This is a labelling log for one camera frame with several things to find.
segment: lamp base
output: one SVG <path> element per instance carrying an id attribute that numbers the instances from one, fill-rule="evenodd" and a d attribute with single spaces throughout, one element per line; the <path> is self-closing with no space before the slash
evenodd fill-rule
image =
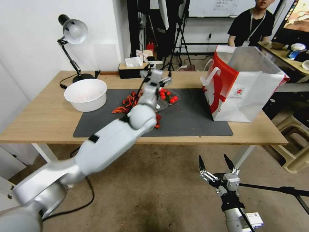
<path id="1" fill-rule="evenodd" d="M 80 80 L 84 80 L 84 79 L 92 79 L 94 78 L 91 74 L 88 74 L 88 73 L 83 73 L 81 75 L 81 77 L 79 76 L 76 76 L 73 78 L 73 83 L 76 82 L 76 81 L 80 81 Z"/>

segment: lamp shade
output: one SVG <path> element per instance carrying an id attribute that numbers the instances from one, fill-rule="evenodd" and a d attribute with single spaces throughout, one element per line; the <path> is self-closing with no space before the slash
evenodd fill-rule
<path id="1" fill-rule="evenodd" d="M 63 35 L 70 44 L 82 43 L 88 35 L 88 27 L 82 21 L 70 19 L 65 14 L 58 18 L 59 23 L 63 26 Z"/>

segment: lanyard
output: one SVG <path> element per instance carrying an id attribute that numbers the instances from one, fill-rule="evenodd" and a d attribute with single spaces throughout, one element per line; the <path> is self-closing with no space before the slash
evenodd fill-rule
<path id="1" fill-rule="evenodd" d="M 247 41 L 250 40 L 251 36 L 256 32 L 256 30 L 258 29 L 258 27 L 262 24 L 262 22 L 264 21 L 265 17 L 266 17 L 266 12 L 265 12 L 264 17 L 263 17 L 262 21 L 260 22 L 260 24 L 259 24 L 259 25 L 254 29 L 254 31 L 251 33 L 251 30 L 252 30 L 252 21 L 253 21 L 253 15 L 252 15 L 252 13 L 251 13 L 250 32 L 249 32 L 250 35 L 249 35 L 249 38 L 248 38 Z"/>

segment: black mat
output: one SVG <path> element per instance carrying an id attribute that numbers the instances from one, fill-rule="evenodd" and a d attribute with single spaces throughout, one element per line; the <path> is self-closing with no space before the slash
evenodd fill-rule
<path id="1" fill-rule="evenodd" d="M 144 136 L 230 136 L 233 135 L 227 122 L 213 121 L 206 98 L 201 89 L 172 89 L 180 96 L 180 101 L 166 110 L 160 128 L 152 129 Z M 108 89 L 107 101 L 100 109 L 84 112 L 73 137 L 90 137 L 111 121 L 124 116 L 112 114 L 132 89 Z"/>

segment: wooden table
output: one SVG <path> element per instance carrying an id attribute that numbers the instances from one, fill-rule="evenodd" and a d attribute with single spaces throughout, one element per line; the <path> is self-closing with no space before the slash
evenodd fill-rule
<path id="1" fill-rule="evenodd" d="M 269 42 L 258 42 L 260 48 L 265 50 L 284 64 L 286 64 L 292 70 L 297 70 L 301 74 L 308 76 L 309 71 L 305 70 L 302 67 L 302 62 L 289 60 L 286 58 L 288 53 L 287 49 L 274 49 Z M 276 92 L 308 92 L 309 91 L 309 83 L 286 83 L 276 90 Z"/>
<path id="2" fill-rule="evenodd" d="M 74 138 L 73 132 L 82 112 L 76 111 L 63 96 L 59 82 L 73 75 L 61 71 L 0 135 L 0 143 L 32 143 L 47 160 L 57 158 L 47 143 L 81 144 L 87 138 Z M 201 88 L 201 72 L 173 72 L 169 88 Z M 138 88 L 141 79 L 120 79 L 117 75 L 99 75 L 109 89 Z M 70 85 L 71 78 L 63 84 Z M 252 123 L 229 122 L 232 136 L 140 137 L 137 144 L 233 144 L 246 145 L 239 155 L 253 149 L 252 145 L 285 145 L 286 139 L 264 112 Z"/>

